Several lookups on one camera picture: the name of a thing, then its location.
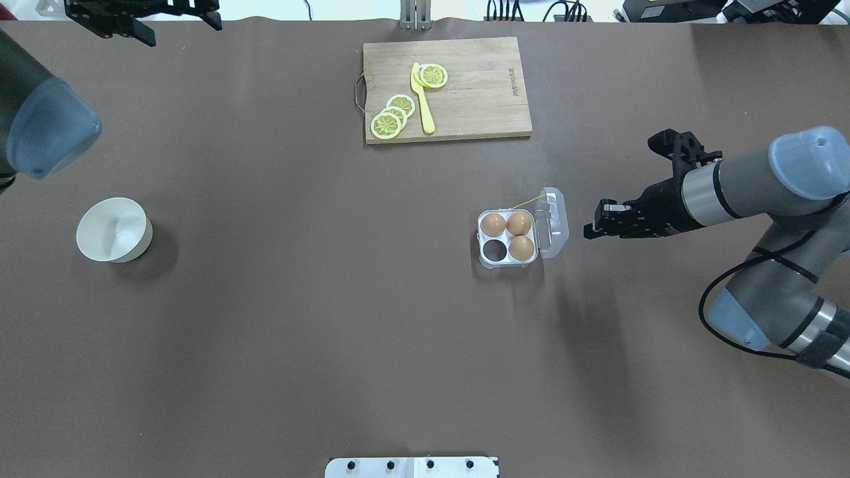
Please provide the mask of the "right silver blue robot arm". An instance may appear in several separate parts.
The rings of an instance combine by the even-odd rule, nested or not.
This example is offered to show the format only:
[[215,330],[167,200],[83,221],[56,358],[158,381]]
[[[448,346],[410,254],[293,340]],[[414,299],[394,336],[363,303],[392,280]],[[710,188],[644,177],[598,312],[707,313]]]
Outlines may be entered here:
[[746,259],[699,298],[703,327],[752,356],[792,361],[848,382],[848,308],[813,292],[848,254],[848,142],[837,128],[784,134],[726,159],[690,132],[668,128],[647,147],[672,176],[626,202],[603,199],[586,239],[668,237],[767,215]]

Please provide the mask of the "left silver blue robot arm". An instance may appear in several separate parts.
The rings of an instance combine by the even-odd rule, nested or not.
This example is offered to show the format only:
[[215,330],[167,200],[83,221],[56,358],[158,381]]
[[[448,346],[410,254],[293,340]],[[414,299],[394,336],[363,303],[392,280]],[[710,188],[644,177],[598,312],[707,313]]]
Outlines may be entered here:
[[[155,33],[143,18],[197,17],[219,31],[216,1],[64,1],[66,16],[109,39],[133,37],[155,46]],[[1,34],[2,190],[19,175],[45,179],[85,153],[100,136],[93,109],[63,79],[49,72],[8,33]]]

